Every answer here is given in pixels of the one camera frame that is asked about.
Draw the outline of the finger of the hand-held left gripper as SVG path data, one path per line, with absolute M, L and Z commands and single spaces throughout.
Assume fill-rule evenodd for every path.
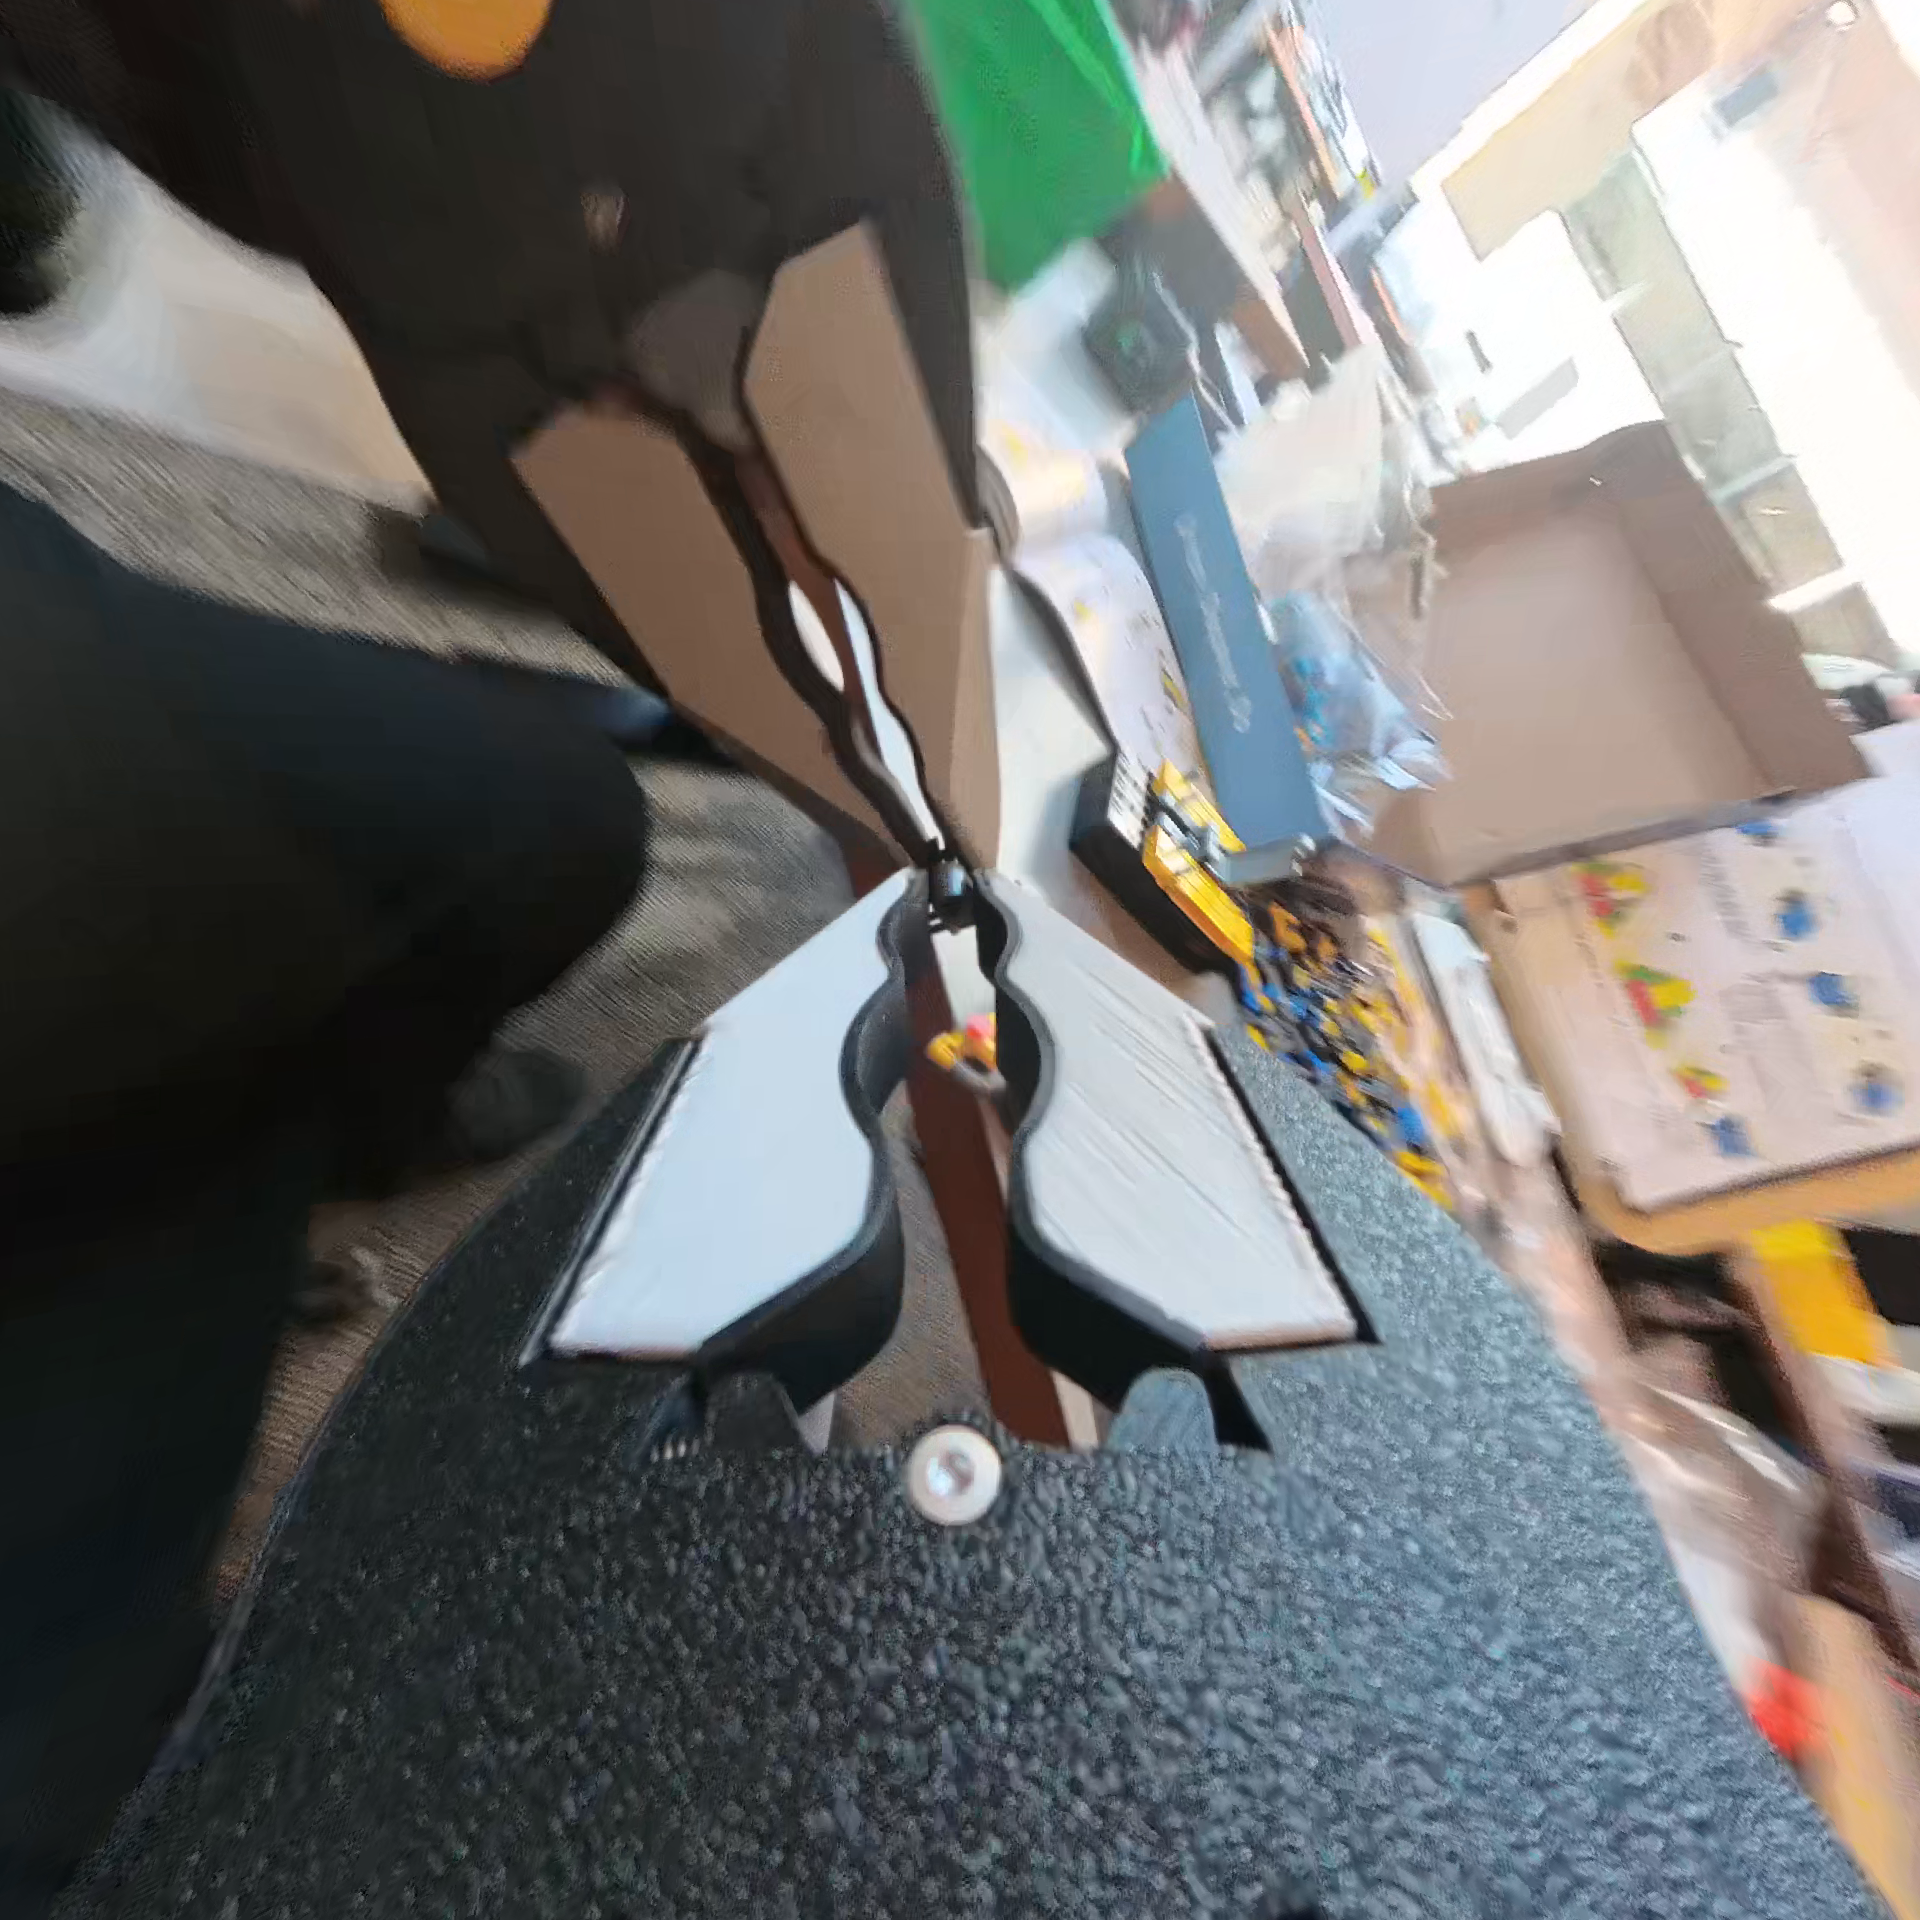
M 1001 851 L 989 530 L 963 503 L 873 224 L 773 274 L 741 400 L 821 578 L 853 753 L 903 826 L 983 871 Z
M 513 456 L 672 706 L 834 833 L 912 870 L 934 842 L 864 753 L 853 704 L 810 653 L 786 567 L 733 480 L 713 499 L 680 437 L 567 408 Z

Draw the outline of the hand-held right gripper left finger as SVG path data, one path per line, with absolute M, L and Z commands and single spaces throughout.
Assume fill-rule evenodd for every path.
M 885 1350 L 905 1249 L 881 1123 L 928 929 L 901 871 L 657 1056 L 550 1298 L 550 1366 L 659 1366 L 702 1394 L 769 1377 L 819 1406 Z

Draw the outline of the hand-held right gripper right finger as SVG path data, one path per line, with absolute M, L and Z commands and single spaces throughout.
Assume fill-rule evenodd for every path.
M 1352 1346 L 1359 1309 L 1232 1082 L 1216 1024 L 1021 881 L 977 882 L 1015 1119 L 1015 1329 L 1121 1410 L 1154 1373 L 1238 1410 L 1248 1358 Z

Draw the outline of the pile of small building pieces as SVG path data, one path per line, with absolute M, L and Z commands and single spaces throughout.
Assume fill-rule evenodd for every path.
M 1477 1135 L 1448 1055 L 1422 1031 L 1422 998 L 1393 944 L 1360 947 L 1326 913 L 1250 909 L 1253 951 L 1238 963 L 1243 1035 L 1295 1070 L 1443 1211 L 1470 1216 Z

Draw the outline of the open instruction booklet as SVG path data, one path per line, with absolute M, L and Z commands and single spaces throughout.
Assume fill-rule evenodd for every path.
M 1032 413 L 999 410 L 983 416 L 977 448 L 999 560 L 1061 642 L 1104 738 L 1149 774 L 1168 767 L 1209 794 L 1185 670 L 1113 456 L 1071 447 Z

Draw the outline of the black block with yellow beams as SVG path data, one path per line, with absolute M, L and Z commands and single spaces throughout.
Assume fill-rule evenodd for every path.
M 1111 754 L 1078 784 L 1069 849 L 1154 947 L 1191 971 L 1258 968 L 1258 930 L 1197 857 L 1138 762 Z

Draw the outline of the green plastic bin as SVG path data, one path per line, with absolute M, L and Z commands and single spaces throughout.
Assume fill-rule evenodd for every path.
M 1166 179 L 1107 3 L 903 3 L 966 190 L 979 269 L 1006 296 L 1098 240 Z

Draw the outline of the wood edged table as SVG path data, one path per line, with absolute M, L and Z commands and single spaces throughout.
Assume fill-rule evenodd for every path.
M 1170 5 L 1174 35 L 1131 46 L 1137 96 L 1163 158 L 1141 205 L 1193 217 L 1219 315 L 1255 366 L 1318 384 L 1378 327 L 1343 262 L 1350 222 L 1389 213 L 1376 158 L 1336 61 L 1326 5 Z

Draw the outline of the clear plastic bags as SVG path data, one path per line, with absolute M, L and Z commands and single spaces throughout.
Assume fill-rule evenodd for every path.
M 1434 681 L 1443 566 L 1419 413 L 1376 344 L 1289 382 L 1215 453 L 1307 774 L 1334 833 L 1376 839 L 1453 778 Z

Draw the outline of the person's black trousers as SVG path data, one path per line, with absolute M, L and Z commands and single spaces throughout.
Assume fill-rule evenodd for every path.
M 574 715 L 3 515 L 3 1906 L 147 1770 L 317 1214 L 505 1161 L 586 1080 L 498 1029 L 631 909 Z

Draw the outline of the wood framed display board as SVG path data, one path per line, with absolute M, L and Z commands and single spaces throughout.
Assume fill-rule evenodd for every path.
M 1798 1222 L 1915 1230 L 1915 765 L 1469 894 L 1576 1200 L 1715 1254 Z

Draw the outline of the cardboard box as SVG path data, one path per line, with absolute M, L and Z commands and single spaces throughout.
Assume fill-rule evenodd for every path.
M 1368 853 L 1439 889 L 1739 826 L 1869 778 L 1665 421 L 1431 494 L 1437 787 Z

